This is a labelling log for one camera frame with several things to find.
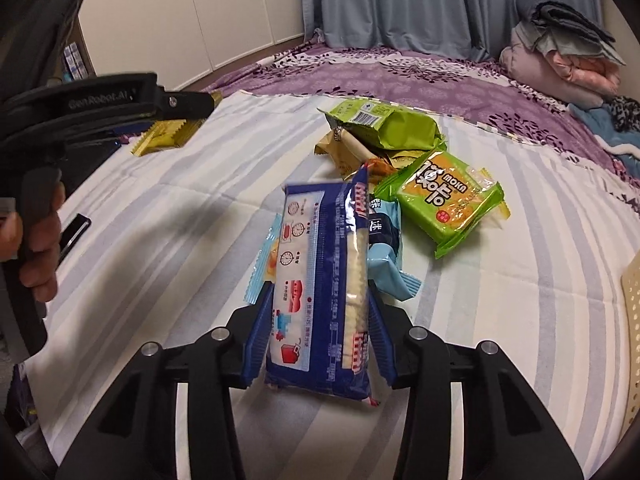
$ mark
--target human hand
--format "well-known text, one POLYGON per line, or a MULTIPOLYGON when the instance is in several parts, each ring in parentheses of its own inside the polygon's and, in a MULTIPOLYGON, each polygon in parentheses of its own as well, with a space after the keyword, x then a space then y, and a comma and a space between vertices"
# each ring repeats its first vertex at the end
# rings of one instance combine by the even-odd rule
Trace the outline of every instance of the human hand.
MULTIPOLYGON (((33 226, 26 241, 33 258, 20 269, 20 281, 33 290, 37 301, 53 300, 58 293, 56 267, 60 257, 62 226, 57 211, 65 201, 65 187, 58 184, 51 199, 52 212, 33 226)), ((22 244, 22 219, 11 213, 0 227, 0 262, 9 260, 22 244)))

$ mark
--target pillow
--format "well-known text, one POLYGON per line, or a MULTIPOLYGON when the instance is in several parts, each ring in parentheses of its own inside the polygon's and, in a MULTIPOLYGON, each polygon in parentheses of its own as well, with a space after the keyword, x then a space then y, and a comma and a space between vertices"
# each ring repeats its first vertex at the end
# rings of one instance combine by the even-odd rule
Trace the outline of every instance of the pillow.
POLYGON ((604 103, 595 92, 562 79, 542 54, 527 50, 515 31, 511 32, 511 46, 500 54, 500 63, 512 79, 565 103, 583 109, 600 108, 604 103))

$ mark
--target gray blanket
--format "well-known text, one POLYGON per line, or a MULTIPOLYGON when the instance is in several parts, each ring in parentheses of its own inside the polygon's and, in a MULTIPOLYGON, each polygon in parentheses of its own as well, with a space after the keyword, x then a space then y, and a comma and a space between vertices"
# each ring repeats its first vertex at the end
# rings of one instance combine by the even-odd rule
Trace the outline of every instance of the gray blanket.
POLYGON ((600 40, 615 43, 616 39, 606 30, 593 23, 572 6, 557 0, 516 0, 516 8, 521 20, 539 27, 564 28, 595 45, 600 40))

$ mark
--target mattress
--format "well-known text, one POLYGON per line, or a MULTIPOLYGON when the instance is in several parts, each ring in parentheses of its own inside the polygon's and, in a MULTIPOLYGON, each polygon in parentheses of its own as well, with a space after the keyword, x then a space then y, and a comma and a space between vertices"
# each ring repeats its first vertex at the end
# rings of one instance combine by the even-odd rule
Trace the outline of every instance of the mattress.
MULTIPOLYGON (((56 460, 142 344, 193 342, 243 306, 258 250, 284 204, 282 184, 337 177, 331 161, 312 152, 328 131, 318 108, 338 102, 236 92, 184 148, 137 158, 123 147, 65 203, 63 224, 82 213, 92 226, 60 267, 49 342, 26 365, 56 460)), ((447 342, 498 342, 589 476, 617 444, 626 405, 620 276, 640 249, 640 218, 625 202, 637 192, 550 146, 433 117, 453 154, 500 181, 512 216, 483 221, 440 260, 424 233, 404 222, 404 269, 424 283, 401 306, 447 342)), ((247 478, 391 478, 408 392, 391 392, 371 374, 377 408, 275 392, 262 378, 233 391, 247 478)), ((450 478, 459 479, 462 396, 453 388, 450 478)), ((185 387, 177 456, 180 478, 188 478, 185 387)))

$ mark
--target barcode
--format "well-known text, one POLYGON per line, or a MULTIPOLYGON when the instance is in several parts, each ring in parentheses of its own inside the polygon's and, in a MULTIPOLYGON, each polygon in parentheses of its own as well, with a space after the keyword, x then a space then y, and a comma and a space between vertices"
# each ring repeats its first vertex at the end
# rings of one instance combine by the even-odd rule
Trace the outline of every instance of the barcode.
POLYGON ((377 115, 367 114, 366 112, 358 112, 358 114, 349 121, 354 124, 363 124, 364 126, 373 126, 379 119, 377 115))

